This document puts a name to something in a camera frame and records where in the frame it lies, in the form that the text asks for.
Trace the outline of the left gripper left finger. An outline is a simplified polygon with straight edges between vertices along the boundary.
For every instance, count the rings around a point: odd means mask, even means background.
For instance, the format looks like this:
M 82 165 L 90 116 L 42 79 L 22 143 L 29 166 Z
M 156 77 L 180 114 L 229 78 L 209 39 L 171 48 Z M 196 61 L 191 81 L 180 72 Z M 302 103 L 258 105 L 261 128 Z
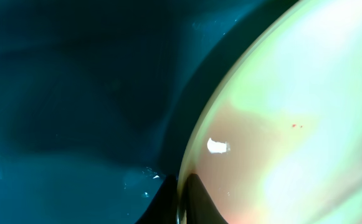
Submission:
M 177 179 L 169 175 L 136 224 L 177 224 Z

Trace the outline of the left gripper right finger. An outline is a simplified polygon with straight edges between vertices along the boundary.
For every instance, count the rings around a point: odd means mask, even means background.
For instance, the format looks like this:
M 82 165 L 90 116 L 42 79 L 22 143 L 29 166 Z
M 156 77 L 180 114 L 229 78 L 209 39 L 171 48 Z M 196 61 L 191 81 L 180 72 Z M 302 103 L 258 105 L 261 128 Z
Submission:
M 227 224 L 197 174 L 190 174 L 180 191 L 178 223 Z

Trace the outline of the yellow-green plate top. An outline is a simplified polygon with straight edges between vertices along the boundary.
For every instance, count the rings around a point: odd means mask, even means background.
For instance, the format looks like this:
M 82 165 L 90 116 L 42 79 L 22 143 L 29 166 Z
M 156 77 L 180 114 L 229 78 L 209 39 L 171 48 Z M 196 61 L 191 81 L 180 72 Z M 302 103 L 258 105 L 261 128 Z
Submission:
M 186 147 L 228 223 L 362 223 L 362 0 L 299 1 L 226 74 Z

